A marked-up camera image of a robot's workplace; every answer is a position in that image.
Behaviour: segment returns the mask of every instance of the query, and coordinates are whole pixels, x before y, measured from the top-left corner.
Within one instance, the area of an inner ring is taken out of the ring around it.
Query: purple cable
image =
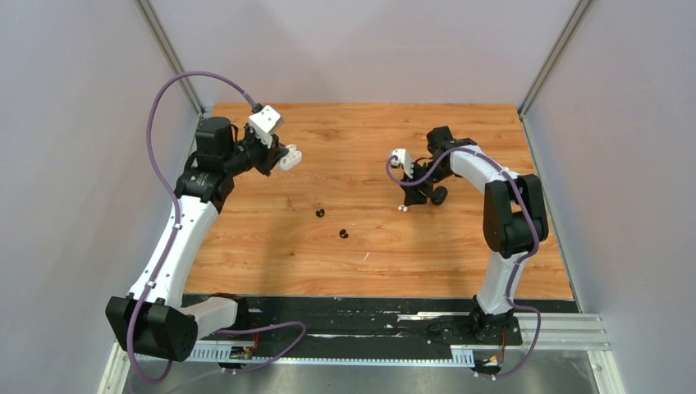
[[[234,373],[243,373],[243,372],[252,372],[252,371],[261,369],[263,367],[269,366],[270,364],[278,361],[278,359],[280,359],[282,356],[284,356],[288,351],[290,351],[290,349],[295,347],[295,345],[297,345],[297,343],[305,336],[305,333],[307,333],[307,326],[302,322],[287,322],[287,323],[280,323],[280,324],[277,324],[275,326],[253,328],[250,330],[240,330],[240,331],[237,331],[237,330],[217,330],[216,333],[217,334],[244,335],[244,334],[253,334],[256,332],[271,331],[271,330],[275,330],[278,328],[285,328],[285,327],[291,327],[291,326],[298,326],[298,327],[302,328],[302,332],[300,333],[300,335],[297,336],[297,338],[290,345],[288,345],[288,347],[285,348],[285,350],[278,353],[275,357],[273,357],[272,359],[270,359],[262,364],[259,364],[259,365],[256,365],[254,367],[247,368],[247,369],[233,369],[232,370],[232,371],[235,371]],[[169,390],[165,394],[172,394],[173,392],[178,392],[179,390],[181,390],[182,388],[184,388],[186,386],[189,386],[190,384],[196,383],[199,380],[205,379],[209,376],[217,375],[219,373],[221,373],[220,369],[214,369],[212,371],[202,373],[199,376],[192,378],[188,382],[184,382],[184,383],[180,384],[179,386],[174,387],[172,390]],[[130,393],[133,394],[134,391],[133,391],[133,387],[132,387],[132,379],[129,380],[128,388],[130,390]]]
[[[504,171],[503,168],[501,167],[500,164],[498,164],[495,160],[492,158],[486,156],[483,153],[477,152],[472,149],[467,149],[463,147],[455,147],[455,148],[450,148],[446,150],[443,154],[440,155],[439,158],[433,162],[433,165],[430,167],[428,172],[425,173],[420,179],[417,181],[399,181],[398,178],[392,174],[392,171],[390,170],[392,160],[395,158],[398,158],[397,156],[390,156],[387,159],[387,175],[391,178],[392,181],[398,183],[399,185],[402,186],[416,186],[420,185],[421,183],[425,182],[431,174],[433,174],[433,171],[435,171],[435,168],[437,167],[440,162],[448,157],[450,153],[452,152],[465,152],[469,154],[473,154],[477,158],[481,158],[483,161],[488,163],[491,167],[493,167],[496,171],[500,172],[510,183],[512,186],[512,192],[515,194],[515,199],[517,200],[517,204],[520,205],[522,214],[524,215],[524,220],[527,222],[527,226],[529,226],[529,230],[532,232],[532,238],[534,240],[534,246],[532,249],[520,256],[516,261],[515,264],[512,268],[512,272],[510,274],[510,279],[507,281],[507,286],[505,288],[505,298],[507,300],[507,303],[515,309],[518,310],[526,310],[529,312],[534,312],[537,315],[537,328],[534,331],[534,338],[532,339],[532,343],[529,345],[529,350],[527,351],[527,354],[524,355],[524,358],[522,361],[520,361],[519,364],[517,364],[512,370],[505,372],[505,373],[500,373],[498,375],[495,375],[495,378],[508,378],[524,367],[525,364],[527,364],[527,361],[529,361],[529,357],[532,355],[532,352],[534,351],[534,347],[537,345],[537,341],[539,339],[539,333],[541,332],[542,329],[542,314],[539,312],[539,309],[536,309],[532,306],[523,306],[523,305],[518,305],[512,300],[512,283],[515,281],[515,276],[517,275],[517,272],[520,270],[520,265],[522,264],[523,261],[526,259],[532,257],[539,251],[539,235],[537,234],[537,230],[534,227],[534,223],[532,222],[532,217],[529,216],[529,210],[527,209],[527,206],[524,204],[524,201],[522,200],[522,195],[520,194],[520,190],[517,188],[517,185],[515,184],[515,180],[512,179],[512,176],[507,172]],[[484,376],[485,378],[492,378],[492,375],[486,374],[486,373],[480,373],[481,376]]]
[[[214,74],[208,71],[187,71],[182,72],[181,74],[177,74],[170,78],[162,86],[162,88],[160,88],[159,92],[155,96],[152,108],[150,108],[147,129],[145,130],[145,142],[148,147],[148,157],[150,159],[150,164],[152,165],[153,171],[155,175],[157,175],[157,178],[159,179],[160,183],[162,183],[162,186],[164,186],[164,188],[167,190],[169,198],[172,200],[172,204],[174,204],[175,226],[172,228],[172,233],[169,235],[169,239],[167,240],[167,244],[164,246],[162,255],[159,256],[159,260],[157,261],[157,264],[155,265],[152,273],[150,274],[149,282],[155,282],[155,280],[157,279],[157,275],[159,274],[159,271],[162,269],[164,261],[167,259],[169,251],[172,249],[172,246],[174,245],[174,240],[176,239],[176,234],[178,232],[177,227],[179,224],[181,224],[181,207],[179,206],[179,202],[176,198],[176,195],[174,194],[174,190],[167,182],[167,179],[164,178],[164,175],[162,174],[162,171],[160,171],[159,166],[157,165],[157,161],[154,158],[154,151],[152,146],[152,128],[154,122],[154,114],[157,111],[157,106],[159,105],[159,101],[162,99],[164,92],[166,92],[170,86],[174,85],[175,82],[182,78],[186,78],[187,76],[207,76],[216,80],[221,80],[222,82],[225,82],[226,84],[230,85],[231,87],[235,88],[238,92],[240,92],[241,95],[244,96],[246,101],[249,102],[249,105],[251,105],[252,108],[256,105],[256,102],[238,84],[232,82],[231,80],[228,80],[224,76],[219,76],[218,74]],[[138,313],[140,312],[140,309],[143,307],[143,303],[147,298],[149,292],[150,286],[145,285],[145,288],[143,289],[143,294],[140,295],[140,298],[135,303],[135,307],[133,308],[133,313],[130,316],[130,320],[128,322],[128,331],[126,332],[126,350],[128,352],[128,359],[130,360],[130,364],[133,366],[135,374],[137,374],[141,379],[143,379],[143,381],[149,384],[158,384],[161,383],[164,380],[164,378],[166,378],[169,374],[169,371],[172,369],[172,362],[169,361],[169,363],[167,363],[167,367],[164,369],[164,373],[162,374],[162,376],[160,376],[159,378],[151,378],[150,376],[146,375],[140,368],[140,366],[138,365],[138,361],[135,359],[135,352],[133,351],[133,336],[135,333],[136,320],[135,317],[138,316]]]

